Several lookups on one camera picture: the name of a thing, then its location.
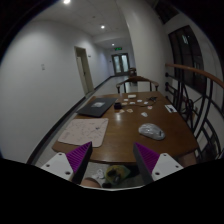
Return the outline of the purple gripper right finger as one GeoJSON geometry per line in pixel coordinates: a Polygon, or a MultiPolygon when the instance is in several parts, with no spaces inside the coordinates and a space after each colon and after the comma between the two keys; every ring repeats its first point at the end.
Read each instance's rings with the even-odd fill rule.
{"type": "Polygon", "coordinates": [[[133,145],[133,153],[145,185],[182,169],[169,154],[158,154],[139,143],[133,145]]]}

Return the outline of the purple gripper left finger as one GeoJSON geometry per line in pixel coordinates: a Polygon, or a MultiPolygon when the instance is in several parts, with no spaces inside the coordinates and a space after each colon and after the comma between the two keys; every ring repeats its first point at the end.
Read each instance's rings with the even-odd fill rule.
{"type": "Polygon", "coordinates": [[[69,153],[57,153],[42,169],[75,184],[80,184],[92,154],[92,143],[88,142],[69,153]]]}

